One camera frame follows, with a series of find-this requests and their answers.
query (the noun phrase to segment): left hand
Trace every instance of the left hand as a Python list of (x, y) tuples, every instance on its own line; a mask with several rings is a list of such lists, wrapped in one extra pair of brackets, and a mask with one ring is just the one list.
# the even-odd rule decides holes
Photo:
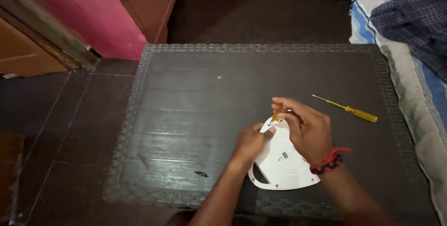
[(256, 123), (246, 127), (239, 133), (236, 148), (234, 149), (232, 158), (241, 160), (243, 163), (251, 163), (261, 153), (265, 143), (273, 137), (276, 132), (275, 127), (270, 127), (264, 133), (259, 132), (263, 123)]

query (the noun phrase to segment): white plastic part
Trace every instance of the white plastic part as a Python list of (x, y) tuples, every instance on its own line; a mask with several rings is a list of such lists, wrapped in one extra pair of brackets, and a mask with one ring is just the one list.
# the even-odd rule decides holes
[(310, 172), (309, 163), (303, 160), (290, 141), (287, 122), (280, 119), (269, 126), (270, 120), (265, 121), (261, 132), (272, 126), (276, 132), (254, 161), (269, 183), (261, 183), (254, 177), (253, 166), (248, 172), (251, 182), (258, 188), (270, 190), (304, 188), (319, 183), (320, 178)]

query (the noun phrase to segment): hand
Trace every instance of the hand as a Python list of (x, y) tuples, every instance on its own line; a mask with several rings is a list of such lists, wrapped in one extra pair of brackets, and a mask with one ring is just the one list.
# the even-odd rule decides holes
[(256, 123), (246, 127), (239, 133), (236, 148), (232, 155), (233, 159), (241, 160), (243, 163), (249, 162), (253, 164), (253, 161), (264, 148), (265, 143), (273, 137), (276, 131), (275, 127), (270, 127), (264, 133), (259, 132), (263, 125), (263, 123)]
[(294, 112), (278, 117), (287, 121), (296, 151), (309, 163), (325, 160), (333, 149), (329, 116), (289, 98), (274, 97), (273, 102), (274, 113), (281, 105)]

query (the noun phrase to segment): plaid cloth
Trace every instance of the plaid cloth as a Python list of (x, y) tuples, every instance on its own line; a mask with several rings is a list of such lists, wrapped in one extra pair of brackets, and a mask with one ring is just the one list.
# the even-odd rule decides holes
[(383, 37), (408, 44), (413, 57), (447, 82), (447, 0), (392, 0), (370, 19)]

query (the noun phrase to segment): screwdriver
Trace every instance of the screwdriver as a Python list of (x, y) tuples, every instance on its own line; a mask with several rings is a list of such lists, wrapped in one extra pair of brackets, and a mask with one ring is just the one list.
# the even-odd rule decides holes
[(334, 102), (332, 102), (332, 101), (330, 101), (330, 100), (324, 99), (324, 98), (322, 98), (322, 97), (318, 97), (318, 98), (320, 98), (320, 99), (326, 101), (327, 103), (330, 103), (330, 104), (333, 104), (333, 105), (335, 105), (335, 106), (341, 107), (341, 108), (345, 109), (345, 111), (349, 111), (350, 113), (352, 113), (352, 114), (354, 114), (354, 115), (357, 115), (357, 116), (359, 116), (359, 117), (361, 117), (361, 118), (364, 118), (364, 119), (366, 119), (366, 120), (369, 120), (369, 121), (371, 121), (371, 122), (376, 122), (376, 121), (379, 119), (379, 118), (377, 118), (376, 116), (374, 116), (374, 115), (372, 115), (372, 114), (369, 114), (369, 113), (366, 113), (366, 112), (364, 112), (364, 111), (361, 111), (361, 110), (358, 110), (358, 109), (353, 109), (353, 108), (351, 108), (351, 107), (349, 107), (349, 106), (342, 106), (342, 105), (339, 105), (339, 104), (337, 104), (337, 103), (334, 103)]

